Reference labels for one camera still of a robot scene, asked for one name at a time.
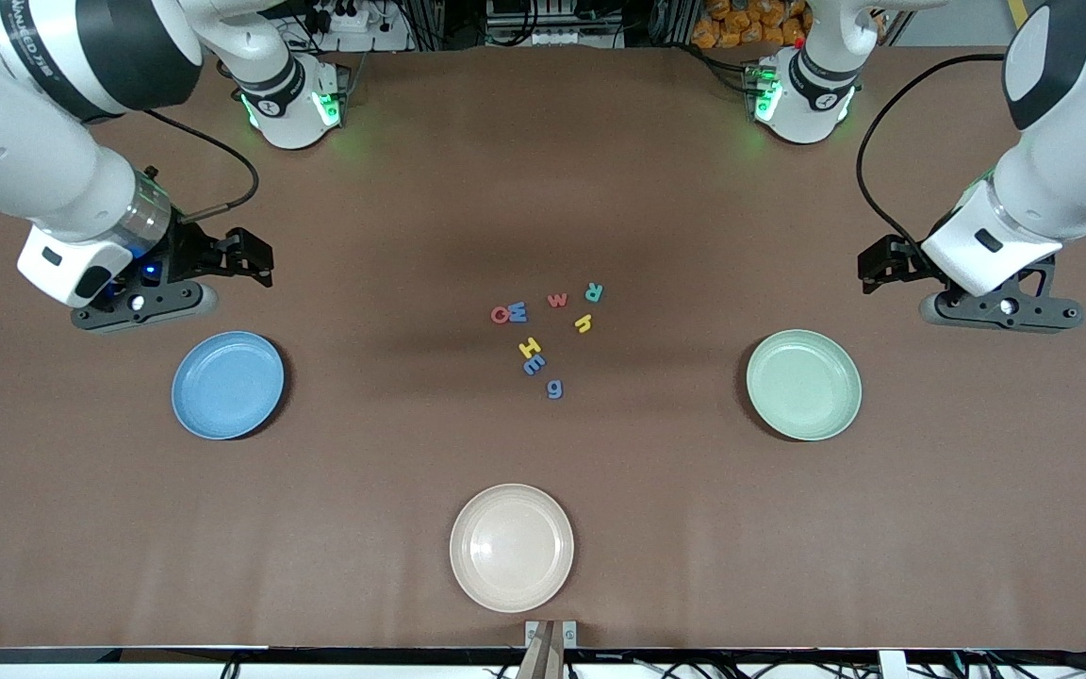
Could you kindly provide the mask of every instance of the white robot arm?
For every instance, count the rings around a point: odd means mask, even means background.
[[[164,300],[167,309],[142,311],[143,297],[134,309],[104,298],[142,282],[241,274],[270,284],[266,244],[242,229],[216,241],[182,224],[151,174],[100,147],[83,124],[185,102],[199,80],[202,39],[253,99],[251,122],[268,140],[315,141],[338,124],[337,106],[332,115],[327,106],[337,72],[290,54],[255,14],[272,3],[0,0],[0,211],[33,224],[18,271],[62,304],[89,305],[76,324],[211,309],[211,289],[198,284],[178,290],[179,304]]]
[[[858,74],[879,40],[870,9],[926,10],[948,0],[807,0],[815,23],[803,47],[763,58],[754,118],[782,139],[823,140],[848,115]]]
[[[1048,296],[1053,254],[1086,236],[1086,0],[1047,0],[1021,26],[1003,62],[1003,93],[1021,130],[922,244],[880,240],[858,259],[863,291],[935,276],[947,291],[926,320],[1057,332],[1081,305]],[[1019,288],[1040,274],[1037,296]]]

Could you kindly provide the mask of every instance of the plate rim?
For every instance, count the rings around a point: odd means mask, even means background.
[[[257,425],[251,426],[250,429],[233,433],[232,436],[207,435],[203,433],[203,431],[195,430],[190,425],[187,425],[187,420],[184,419],[182,414],[180,413],[180,407],[178,407],[178,383],[180,383],[186,374],[185,368],[187,368],[187,364],[189,364],[189,361],[192,361],[192,357],[195,356],[195,353],[199,352],[200,349],[203,349],[203,347],[209,342],[228,339],[228,337],[238,337],[239,340],[245,340],[247,342],[257,344],[263,349],[263,351],[269,352],[270,355],[275,356],[275,362],[279,365],[279,383],[277,383],[276,388],[276,391],[279,392],[279,397],[277,397],[275,403],[270,405],[270,410],[263,414],[262,419],[258,420]],[[245,436],[254,429],[260,428],[260,426],[263,426],[264,423],[270,418],[270,414],[275,413],[275,408],[279,407],[279,401],[282,399],[283,388],[288,386],[288,375],[286,374],[288,374],[288,367],[283,365],[283,356],[279,353],[279,349],[275,348],[275,343],[273,343],[270,339],[266,339],[266,337],[249,330],[225,330],[224,332],[217,332],[216,335],[212,335],[200,340],[198,344],[194,344],[194,347],[186,353],[181,361],[178,361],[178,367],[174,370],[174,379],[169,382],[169,410],[173,410],[174,417],[178,420],[178,425],[181,425],[187,431],[199,436],[200,439],[207,439],[209,441],[229,441],[237,439],[238,436]]]
[[[565,550],[566,557],[564,558],[564,568],[561,568],[561,570],[564,570],[564,576],[561,576],[559,581],[557,581],[555,588],[551,589],[546,593],[546,596],[543,596],[538,603],[534,603],[532,605],[527,605],[526,607],[522,607],[520,605],[514,605],[514,606],[492,605],[488,601],[485,601],[485,599],[482,599],[482,596],[478,596],[475,592],[471,592],[471,590],[465,583],[464,577],[460,577],[460,569],[458,568],[455,558],[456,552],[458,552],[458,554],[464,554],[465,552],[464,546],[462,545],[456,546],[456,540],[462,538],[460,533],[458,532],[458,529],[460,529],[460,521],[464,519],[467,513],[470,512],[471,506],[473,506],[475,503],[479,502],[479,500],[484,499],[487,495],[491,495],[494,493],[504,493],[504,491],[506,490],[526,490],[527,493],[539,495],[539,498],[542,498],[544,502],[550,503],[552,506],[554,506],[556,511],[559,513],[560,518],[564,518],[564,520],[561,520],[560,523],[560,537],[565,539],[565,544],[569,545],[568,550]],[[471,496],[468,500],[468,502],[464,504],[464,508],[460,508],[457,515],[455,515],[455,521],[452,524],[452,537],[450,537],[450,540],[447,541],[447,559],[450,561],[450,563],[452,563],[452,576],[455,576],[455,581],[460,586],[460,589],[464,590],[464,593],[467,594],[467,596],[475,602],[475,604],[478,604],[481,607],[485,607],[485,609],[492,611],[494,613],[504,613],[504,614],[526,613],[528,611],[538,609],[538,607],[540,607],[541,605],[546,604],[548,601],[552,601],[552,599],[555,598],[557,593],[560,593],[560,590],[564,589],[564,586],[568,583],[568,577],[572,575],[572,564],[573,559],[576,559],[576,556],[577,556],[577,540],[572,532],[572,520],[568,518],[568,512],[565,512],[564,506],[560,506],[560,503],[556,502],[556,499],[552,498],[551,494],[547,494],[545,490],[538,489],[538,487],[534,486],[526,485],[526,482],[497,482],[495,486],[490,486],[485,490],[480,490],[479,493]]]
[[[818,337],[818,339],[823,340],[829,344],[832,344],[832,347],[836,347],[842,353],[842,355],[845,356],[846,361],[845,370],[849,381],[857,387],[857,399],[854,400],[853,412],[849,413],[849,416],[848,418],[845,419],[845,422],[842,422],[839,428],[829,431],[829,433],[826,435],[798,436],[796,433],[792,433],[787,430],[782,429],[779,425],[775,425],[775,423],[771,422],[770,418],[766,417],[766,413],[763,413],[761,408],[757,407],[757,392],[755,392],[755,387],[754,387],[754,374],[755,370],[757,370],[757,367],[755,365],[757,365],[758,356],[761,355],[763,351],[768,351],[768,349],[771,349],[772,345],[774,344],[787,343],[783,341],[787,340],[792,336]],[[854,424],[854,420],[857,419],[858,413],[861,412],[861,401],[863,398],[861,372],[857,368],[857,362],[854,361],[854,356],[850,355],[850,353],[846,351],[844,347],[841,347],[839,342],[836,342],[835,339],[832,339],[832,337],[823,335],[822,332],[816,332],[815,330],[806,330],[806,328],[803,327],[788,327],[785,328],[785,330],[776,331],[775,334],[768,336],[766,339],[762,339],[761,342],[757,344],[757,348],[754,349],[752,355],[748,356],[748,366],[746,366],[745,370],[745,386],[746,390],[748,390],[749,403],[754,406],[754,410],[757,411],[758,416],[760,416],[761,419],[766,420],[766,425],[772,426],[772,428],[775,429],[776,432],[783,436],[790,436],[790,438],[796,439],[797,441],[810,441],[810,442],[825,441],[828,439],[831,439],[833,436],[839,436],[842,431],[845,431],[846,429],[849,428],[850,425]]]

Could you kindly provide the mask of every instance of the plate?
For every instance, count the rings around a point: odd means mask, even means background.
[[[200,342],[178,364],[169,402],[178,422],[204,439],[250,433],[283,394],[283,361],[254,332],[224,332]]]
[[[543,490],[506,482],[483,490],[452,528],[452,570],[467,596],[496,613],[525,613],[559,592],[576,545],[568,515]]]
[[[801,441],[845,431],[861,407],[861,375],[841,344],[810,330],[768,336],[748,360],[748,397],[773,429]]]

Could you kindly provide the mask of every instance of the brown table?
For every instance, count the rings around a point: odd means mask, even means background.
[[[215,280],[211,317],[86,335],[14,271],[25,224],[0,216],[0,645],[510,644],[576,618],[603,646],[1086,646],[1086,326],[929,326],[932,285],[854,278],[884,234],[854,185],[861,133],[951,53],[875,54],[817,147],[673,51],[378,55],[348,127],[298,152],[205,75],[172,115],[262,172],[205,226],[270,241],[273,289]],[[245,186],[147,116],[96,135],[189,211]],[[925,232],[1014,140],[997,66],[951,68],[875,137],[872,189]],[[606,288],[578,336],[588,282]],[[1086,240],[1056,292],[1086,304]],[[518,300],[527,327],[490,323]],[[861,369],[831,441],[741,404],[750,347],[792,326]],[[290,400],[202,441],[169,378],[233,328],[280,345]],[[526,336],[564,400],[522,375]],[[447,564],[456,512],[495,482],[548,491],[577,532],[531,614],[482,609]]]

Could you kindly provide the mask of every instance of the pile of orange objects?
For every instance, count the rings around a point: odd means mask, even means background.
[[[746,42],[796,45],[811,29],[805,0],[705,0],[706,14],[690,42],[704,50]]]

